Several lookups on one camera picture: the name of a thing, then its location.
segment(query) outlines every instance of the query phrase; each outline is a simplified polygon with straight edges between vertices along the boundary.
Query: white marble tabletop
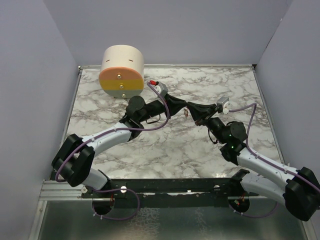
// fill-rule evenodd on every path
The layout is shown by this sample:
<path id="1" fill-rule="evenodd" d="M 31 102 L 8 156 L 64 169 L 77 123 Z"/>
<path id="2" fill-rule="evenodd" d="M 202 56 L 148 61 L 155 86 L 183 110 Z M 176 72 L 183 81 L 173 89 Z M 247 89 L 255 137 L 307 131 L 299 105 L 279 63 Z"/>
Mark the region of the white marble tabletop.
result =
<path id="1" fill-rule="evenodd" d="M 99 69 L 84 69 L 80 79 L 67 134 L 91 135 L 112 127 L 125 114 L 127 100 L 113 98 L 100 87 Z M 249 145 L 261 154 L 280 162 L 268 117 L 250 67 L 242 68 L 145 68 L 145 82 L 161 81 L 169 94 L 199 104 L 213 104 L 222 96 L 230 99 L 230 109 L 257 102 L 250 129 Z M 155 100 L 146 86 L 141 93 L 145 102 Z M 247 127 L 252 109 L 221 117 L 226 124 L 241 121 Z M 151 128 L 163 123 L 165 116 Z M 224 160 L 213 145 L 204 126 L 195 126 L 183 110 L 160 130 L 142 132 L 136 139 L 119 144 L 97 156 L 92 167 L 114 179 L 223 178 L 240 167 Z"/>

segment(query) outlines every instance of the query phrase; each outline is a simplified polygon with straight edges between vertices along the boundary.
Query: white cylinder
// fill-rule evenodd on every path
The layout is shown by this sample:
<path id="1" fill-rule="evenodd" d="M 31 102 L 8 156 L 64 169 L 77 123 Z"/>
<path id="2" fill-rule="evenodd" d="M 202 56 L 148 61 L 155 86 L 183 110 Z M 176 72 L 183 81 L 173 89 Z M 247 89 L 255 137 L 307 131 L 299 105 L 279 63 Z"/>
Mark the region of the white cylinder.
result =
<path id="1" fill-rule="evenodd" d="M 114 45 L 103 55 L 99 82 L 115 98 L 131 98 L 144 89 L 144 57 L 133 46 Z"/>

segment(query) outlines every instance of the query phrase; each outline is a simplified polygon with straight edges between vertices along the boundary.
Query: white wall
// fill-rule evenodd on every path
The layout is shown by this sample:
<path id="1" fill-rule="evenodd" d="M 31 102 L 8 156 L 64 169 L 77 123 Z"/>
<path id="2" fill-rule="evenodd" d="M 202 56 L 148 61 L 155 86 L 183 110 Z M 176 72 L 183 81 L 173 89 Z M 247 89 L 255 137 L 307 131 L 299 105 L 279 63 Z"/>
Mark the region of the white wall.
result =
<path id="1" fill-rule="evenodd" d="M 106 48 L 149 64 L 257 64 L 292 0 L 43 0 L 79 65 Z"/>
<path id="2" fill-rule="evenodd" d="M 257 65 L 284 160 L 320 180 L 320 1 L 293 1 Z M 320 212 L 312 222 L 320 238 Z"/>
<path id="3" fill-rule="evenodd" d="M 27 239 L 78 68 L 42 0 L 0 3 L 0 238 Z"/>

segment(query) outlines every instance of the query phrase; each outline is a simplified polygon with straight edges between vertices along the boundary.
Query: yellow stripe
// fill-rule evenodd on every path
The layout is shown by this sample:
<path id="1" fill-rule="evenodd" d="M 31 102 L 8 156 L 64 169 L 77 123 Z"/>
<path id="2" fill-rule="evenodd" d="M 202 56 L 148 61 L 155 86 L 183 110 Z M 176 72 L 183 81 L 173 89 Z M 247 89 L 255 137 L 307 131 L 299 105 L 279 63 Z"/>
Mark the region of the yellow stripe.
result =
<path id="1" fill-rule="evenodd" d="M 140 79 L 114 79 L 100 80 L 100 85 L 103 90 L 142 90 L 144 89 L 144 80 Z"/>

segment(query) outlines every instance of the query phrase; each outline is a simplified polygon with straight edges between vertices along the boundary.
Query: wire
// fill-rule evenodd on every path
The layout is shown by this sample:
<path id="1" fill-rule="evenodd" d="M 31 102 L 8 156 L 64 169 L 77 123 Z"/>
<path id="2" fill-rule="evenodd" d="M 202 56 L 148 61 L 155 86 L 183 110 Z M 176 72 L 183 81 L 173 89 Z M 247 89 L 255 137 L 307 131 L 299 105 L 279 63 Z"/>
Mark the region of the wire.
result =
<path id="1" fill-rule="evenodd" d="M 111 129 L 111 130 L 107 130 L 83 143 L 81 143 L 75 150 L 73 150 L 73 152 L 70 153 L 70 155 L 64 160 L 64 162 L 61 164 L 61 166 L 59 167 L 59 169 L 56 171 L 56 174 L 55 174 L 55 180 L 58 182 L 58 183 L 63 183 L 65 182 L 65 180 L 60 180 L 59 179 L 59 175 L 61 174 L 61 171 L 62 169 L 65 167 L 65 165 L 70 161 L 70 159 L 73 157 L 74 154 L 76 154 L 83 146 L 85 146 L 86 144 L 92 142 L 92 139 L 94 140 L 97 140 L 109 133 L 112 133 L 112 132 L 116 132 L 116 131 L 120 131 L 120 130 L 131 130 L 131 131 L 154 131 L 154 130 L 158 130 L 158 129 L 161 129 L 163 128 L 169 121 L 170 119 L 170 111 L 169 111 L 169 108 L 168 108 L 168 105 L 166 103 L 166 100 L 160 95 L 160 93 L 157 92 L 157 90 L 155 90 L 155 88 L 148 82 L 147 83 L 147 86 L 160 98 L 160 100 L 163 102 L 163 105 L 165 107 L 165 110 L 166 110 L 166 120 L 163 124 L 161 124 L 160 126 L 157 126 L 157 127 L 154 127 L 154 128 L 147 128 L 147 129 L 144 129 L 144 128 L 132 128 L 132 127 L 119 127 L 119 128 L 115 128 L 115 129 Z"/>
<path id="2" fill-rule="evenodd" d="M 139 199 L 139 196 L 138 194 L 131 190 L 131 189 L 123 189 L 123 188 L 117 188 L 117 189 L 110 189 L 110 190 L 97 190 L 97 189 L 94 189 L 92 188 L 93 191 L 97 192 L 97 193 L 113 193 L 113 192 L 117 192 L 117 191 L 129 191 L 131 193 L 134 194 L 134 196 L 136 197 L 136 200 L 137 200 L 137 206 L 136 206 L 136 209 L 134 211 L 134 213 L 132 213 L 130 216 L 127 216 L 127 217 L 120 217 L 120 218 L 116 218 L 116 217 L 110 217 L 110 216 L 105 216 L 105 215 L 100 215 L 96 212 L 95 210 L 95 207 L 94 207 L 94 203 L 92 203 L 92 210 L 94 212 L 93 216 L 99 216 L 101 219 L 108 219 L 108 220 L 115 220 L 115 221 L 125 221 L 125 220 L 129 220 L 129 219 L 132 219 L 138 212 L 139 212 L 139 209 L 140 209 L 140 199 Z"/>
<path id="3" fill-rule="evenodd" d="M 308 184 L 309 186 L 311 186 L 314 190 L 316 190 L 319 194 L 320 194 L 320 189 L 314 185 L 312 182 L 308 181 L 307 179 L 305 179 L 304 177 L 300 176 L 299 174 L 293 172 L 293 171 L 290 171 L 290 170 L 285 170 L 283 167 L 281 166 L 278 166 L 276 164 L 274 164 L 273 162 L 270 162 L 268 161 L 267 159 L 259 156 L 258 154 L 256 154 L 250 147 L 249 147 L 249 132 L 250 132 L 250 128 L 251 128 L 251 125 L 252 125 L 252 121 L 253 121 L 253 118 L 255 116 L 255 113 L 256 113 L 256 109 L 257 109 L 257 103 L 254 102 L 254 103 L 251 103 L 250 105 L 248 106 L 244 106 L 242 108 L 239 108 L 239 109 L 234 109 L 234 110 L 230 110 L 229 112 L 230 113 L 235 113 L 235 112 L 239 112 L 239 111 L 243 111 L 245 109 L 248 109 L 248 108 L 251 108 L 253 107 L 253 111 L 252 111 L 252 114 L 251 114 L 251 118 L 250 118 L 250 121 L 249 121 L 249 124 L 248 124 L 248 128 L 247 128 L 247 131 L 246 131 L 246 134 L 248 135 L 248 138 L 246 139 L 245 143 L 246 143 L 246 147 L 247 149 L 249 150 L 249 152 L 255 156 L 256 158 L 260 159 L 261 161 L 263 161 L 264 163 L 266 164 L 269 164 L 270 166 L 284 172 L 284 173 L 288 173 L 288 174 L 291 174 L 297 178 L 299 178 L 300 180 L 304 181 L 306 184 Z"/>
<path id="4" fill-rule="evenodd" d="M 246 131 L 246 134 L 248 135 L 248 138 L 245 140 L 245 144 L 246 144 L 246 148 L 249 150 L 249 152 L 255 156 L 256 158 L 260 159 L 261 161 L 263 161 L 264 163 L 284 172 L 284 173 L 288 173 L 288 174 L 291 174 L 297 178 L 299 178 L 300 180 L 304 181 L 306 184 L 308 184 L 309 186 L 311 186 L 313 189 L 315 189 L 318 193 L 320 193 L 320 189 L 314 185 L 312 182 L 308 181 L 307 179 L 305 179 L 304 177 L 300 176 L 299 174 L 293 172 L 293 171 L 290 171 L 290 170 L 285 170 L 283 167 L 280 167 L 276 164 L 274 164 L 273 162 L 270 162 L 268 161 L 267 159 L 257 155 L 250 147 L 249 147 L 249 132 L 250 132 L 250 128 L 251 128 L 251 125 L 252 125 L 252 121 L 254 119 L 254 116 L 255 116 L 255 113 L 256 113 L 256 109 L 257 109 L 257 103 L 254 102 L 254 103 L 251 103 L 249 104 L 248 106 L 244 106 L 244 107 L 241 107 L 239 109 L 234 109 L 234 110 L 230 110 L 229 112 L 230 113 L 236 113 L 236 112 L 240 112 L 240 111 L 243 111 L 243 110 L 246 110 L 248 108 L 251 108 L 253 107 L 253 111 L 252 111 L 252 114 L 251 114 L 251 118 L 249 120 L 249 124 L 248 124 L 248 128 L 247 128 L 247 131 Z M 273 214 L 276 209 L 278 208 L 278 203 L 276 203 L 275 207 L 267 214 L 264 214 L 264 215 L 261 215 L 261 216 L 252 216 L 252 215 L 247 215 L 247 214 L 244 214 L 244 213 L 241 213 L 241 212 L 238 212 L 236 210 L 234 210 L 234 208 L 229 204 L 229 207 L 231 207 L 233 209 L 233 211 L 237 214 L 240 214 L 242 216 L 245 216 L 245 217 L 248 217 L 248 218 L 254 218 L 254 219 L 259 219 L 259 218 L 265 218 L 265 217 L 268 217 L 270 216 L 271 214 Z"/>
<path id="5" fill-rule="evenodd" d="M 217 139 L 216 139 L 215 141 L 212 140 L 212 138 L 211 138 L 211 136 L 210 136 L 210 130 L 209 130 L 209 128 L 208 128 L 208 136 L 209 136 L 209 138 L 210 138 L 210 140 L 211 140 L 211 142 L 212 142 L 213 144 L 217 144 L 217 143 L 218 143 L 218 140 L 217 140 Z"/>
<path id="6" fill-rule="evenodd" d="M 233 210 L 234 213 L 239 214 L 243 217 L 247 217 L 247 218 L 251 218 L 251 219 L 262 219 L 262 218 L 266 218 L 266 217 L 272 215 L 279 207 L 279 203 L 277 202 L 275 204 L 274 208 L 270 212 L 268 212 L 264 215 L 259 215 L 259 216 L 254 216 L 254 215 L 250 215 L 250 214 L 245 214 L 243 212 L 239 212 L 239 211 L 235 210 L 230 204 L 229 204 L 229 207 Z"/>

